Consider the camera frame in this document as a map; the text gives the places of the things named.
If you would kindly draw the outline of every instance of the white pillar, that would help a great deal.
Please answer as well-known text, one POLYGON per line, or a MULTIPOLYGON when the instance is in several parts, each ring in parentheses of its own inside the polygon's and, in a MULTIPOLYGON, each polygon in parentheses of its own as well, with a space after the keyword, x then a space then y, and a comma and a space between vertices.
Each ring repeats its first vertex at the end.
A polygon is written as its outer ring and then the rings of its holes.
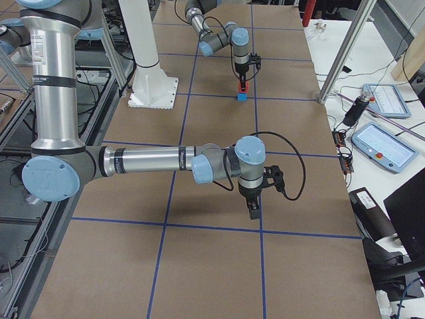
POLYGON ((137 70, 129 106, 173 108, 178 78, 169 78, 159 65, 147 0, 119 0, 137 70))

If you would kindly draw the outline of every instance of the white table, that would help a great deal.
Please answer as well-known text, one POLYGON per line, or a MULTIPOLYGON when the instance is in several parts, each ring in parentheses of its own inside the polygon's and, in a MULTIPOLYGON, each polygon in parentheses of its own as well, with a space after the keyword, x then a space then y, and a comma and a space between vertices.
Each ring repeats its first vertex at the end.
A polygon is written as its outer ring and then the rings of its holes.
MULTIPOLYGON (((311 58, 315 64, 316 74, 328 74, 343 38, 347 33, 350 22, 324 21, 327 25, 324 33, 315 31, 314 24, 316 22, 317 20, 311 20, 309 27, 305 28, 305 35, 307 37, 311 58)), ((349 74, 342 72, 339 77, 344 78, 347 75, 352 74, 371 73, 387 66, 392 60, 393 56, 386 47, 376 27, 372 22, 368 22, 362 30, 347 62, 345 63, 345 65, 351 68, 352 71, 349 74)), ((334 89, 339 91, 342 87, 342 94, 354 100, 358 95, 360 95, 360 87, 362 87, 364 83, 377 83, 382 77, 383 78, 380 82, 381 84, 402 83, 394 81, 390 75, 395 64, 396 63, 393 61, 386 72, 384 69, 374 74, 350 76, 345 79, 340 79, 337 81, 334 89), (358 88, 347 88, 343 86, 354 86, 358 88)), ((324 75, 317 75, 320 87, 323 85, 325 78, 326 76, 324 75)), ((398 88, 401 91, 404 100, 415 100, 418 98, 409 84, 400 85, 398 88)), ((347 101, 344 101, 343 105, 345 110, 348 110, 351 106, 351 104, 347 101)), ((337 119, 337 122, 340 123, 345 114, 345 111, 342 109, 340 97, 333 96, 328 98, 325 106, 327 108, 327 113, 334 116, 337 119)), ((408 107, 412 113, 412 117, 406 120, 395 120, 396 122, 409 128, 415 124, 425 121, 425 109, 419 101, 408 103, 408 107)), ((369 122, 376 122, 394 134, 400 132, 400 130, 395 126, 386 123, 379 118, 373 117, 368 112, 365 112, 361 116, 357 130, 369 122)), ((331 127, 333 127, 332 119, 329 119, 329 123, 331 127)), ((425 136, 425 124, 415 128, 414 131, 425 136)), ((348 145, 351 147, 352 145, 349 141, 349 136, 351 136, 352 133, 353 130, 350 130, 346 139, 348 145)), ((407 133, 401 134, 400 138, 418 150, 420 155, 399 174, 393 174, 380 168, 367 156, 353 148, 353 167, 355 172, 351 174, 352 180, 348 187, 348 191, 366 187, 383 211, 385 211, 383 204, 384 199, 425 166, 425 142, 407 133)), ((379 243, 388 251, 400 250, 395 247, 389 239, 382 239, 379 243)), ((397 308, 396 304, 396 302, 392 303, 392 307, 395 311, 397 308)), ((406 308, 402 310, 401 318, 410 318, 411 316, 425 317, 425 298, 407 300, 403 302, 403 305, 406 308)))

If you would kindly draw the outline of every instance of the black monitor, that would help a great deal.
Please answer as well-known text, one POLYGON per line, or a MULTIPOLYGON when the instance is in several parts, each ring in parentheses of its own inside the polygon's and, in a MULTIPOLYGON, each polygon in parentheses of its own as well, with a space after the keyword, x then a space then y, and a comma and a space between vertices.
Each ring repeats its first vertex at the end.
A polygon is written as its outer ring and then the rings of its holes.
POLYGON ((416 273, 425 280, 425 169, 388 196, 384 205, 410 259, 371 272, 373 282, 417 278, 416 273))
POLYGON ((384 205, 416 271, 425 280, 425 169, 386 198, 384 205))

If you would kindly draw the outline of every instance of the white wall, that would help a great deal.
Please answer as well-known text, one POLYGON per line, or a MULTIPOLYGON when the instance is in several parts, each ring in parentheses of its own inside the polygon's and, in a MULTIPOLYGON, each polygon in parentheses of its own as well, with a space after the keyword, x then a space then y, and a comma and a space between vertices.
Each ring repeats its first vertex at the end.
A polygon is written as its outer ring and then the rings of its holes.
MULTIPOLYGON (((386 0, 386 2, 407 28, 425 7, 425 0, 386 0)), ((414 23, 412 34, 416 36, 423 27, 425 27, 425 10, 414 23)))

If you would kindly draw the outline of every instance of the cardboard floor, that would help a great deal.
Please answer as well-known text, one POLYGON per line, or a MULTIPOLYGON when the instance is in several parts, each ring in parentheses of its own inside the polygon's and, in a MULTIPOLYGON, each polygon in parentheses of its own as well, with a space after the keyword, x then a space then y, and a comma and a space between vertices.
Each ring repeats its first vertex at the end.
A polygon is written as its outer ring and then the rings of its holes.
MULTIPOLYGON (((12 0, 0 10, 0 19, 17 14, 12 0)), ((325 108, 314 102, 319 88, 298 10, 222 5, 210 15, 248 28, 263 58, 248 101, 235 99, 229 49, 200 56, 195 32, 164 1, 154 30, 162 68, 180 79, 174 109, 122 100, 105 144, 225 147, 275 131, 303 154, 301 199, 264 190, 263 216, 251 221, 237 191, 196 185, 190 172, 93 181, 32 319, 380 318, 325 108)), ((0 88, 10 89, 0 76, 0 88)), ((264 141, 267 165, 280 166, 294 196, 301 185, 294 151, 277 138, 264 141)))

